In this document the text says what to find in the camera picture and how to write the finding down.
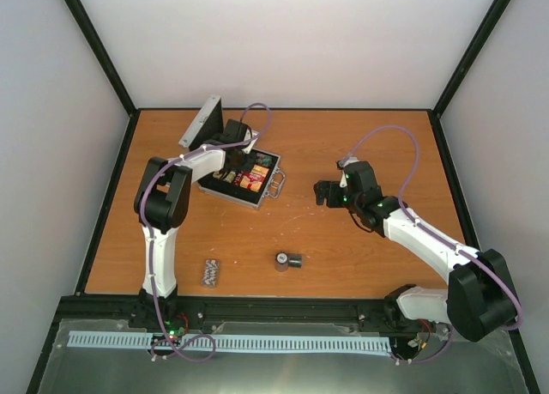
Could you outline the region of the grey chip stack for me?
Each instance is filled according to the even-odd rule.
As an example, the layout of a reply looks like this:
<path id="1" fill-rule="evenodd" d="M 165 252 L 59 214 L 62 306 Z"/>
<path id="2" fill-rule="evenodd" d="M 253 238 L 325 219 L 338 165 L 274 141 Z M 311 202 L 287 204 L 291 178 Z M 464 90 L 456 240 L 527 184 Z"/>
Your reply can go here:
<path id="1" fill-rule="evenodd" d="M 289 267 L 289 257 L 285 252 L 278 252 L 274 259 L 275 269 L 279 272 L 284 272 Z"/>

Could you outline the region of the blue white chip stack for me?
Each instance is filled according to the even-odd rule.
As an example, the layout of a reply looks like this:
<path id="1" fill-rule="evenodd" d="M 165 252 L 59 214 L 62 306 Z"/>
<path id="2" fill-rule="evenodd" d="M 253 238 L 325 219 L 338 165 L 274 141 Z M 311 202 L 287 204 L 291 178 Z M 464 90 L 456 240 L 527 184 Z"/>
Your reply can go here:
<path id="1" fill-rule="evenodd" d="M 215 288 L 220 274 L 220 260 L 207 259 L 203 266 L 201 285 L 207 288 Z"/>

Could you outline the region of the blue Texas Hold'em card deck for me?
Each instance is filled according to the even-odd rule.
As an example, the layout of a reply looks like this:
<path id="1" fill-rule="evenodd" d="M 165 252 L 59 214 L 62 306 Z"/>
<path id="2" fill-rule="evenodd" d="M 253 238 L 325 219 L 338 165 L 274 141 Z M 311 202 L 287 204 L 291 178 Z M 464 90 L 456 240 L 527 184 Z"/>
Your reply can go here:
<path id="1" fill-rule="evenodd" d="M 213 178 L 231 184 L 236 177 L 234 171 L 219 171 L 213 173 Z"/>

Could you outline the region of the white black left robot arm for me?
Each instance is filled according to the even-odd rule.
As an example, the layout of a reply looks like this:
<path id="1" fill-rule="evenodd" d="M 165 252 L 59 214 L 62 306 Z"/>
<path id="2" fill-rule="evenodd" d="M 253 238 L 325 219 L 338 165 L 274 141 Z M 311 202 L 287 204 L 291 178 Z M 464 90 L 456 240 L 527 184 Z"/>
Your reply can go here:
<path id="1" fill-rule="evenodd" d="M 177 294 L 176 239 L 188 213 L 191 186 L 224 169 L 232 151 L 248 154 L 262 135 L 239 121 L 226 127 L 230 133 L 208 136 L 186 154 L 149 159 L 142 175 L 134 200 L 146 244 L 140 293 L 153 300 L 148 316 L 159 327 L 173 325 L 178 317 L 178 305 L 169 298 Z"/>

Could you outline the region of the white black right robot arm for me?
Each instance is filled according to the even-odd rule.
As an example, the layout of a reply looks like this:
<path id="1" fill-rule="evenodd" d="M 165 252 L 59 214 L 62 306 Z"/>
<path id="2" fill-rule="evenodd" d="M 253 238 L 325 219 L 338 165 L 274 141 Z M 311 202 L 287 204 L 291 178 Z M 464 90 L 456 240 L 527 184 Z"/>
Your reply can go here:
<path id="1" fill-rule="evenodd" d="M 340 170 L 340 179 L 314 184 L 317 204 L 346 209 L 359 228 L 406 248 L 446 284 L 444 289 L 402 288 L 390 316 L 448 324 L 470 342 L 519 324 L 522 307 L 501 253 L 463 245 L 398 197 L 385 196 L 368 162 L 351 158 Z"/>

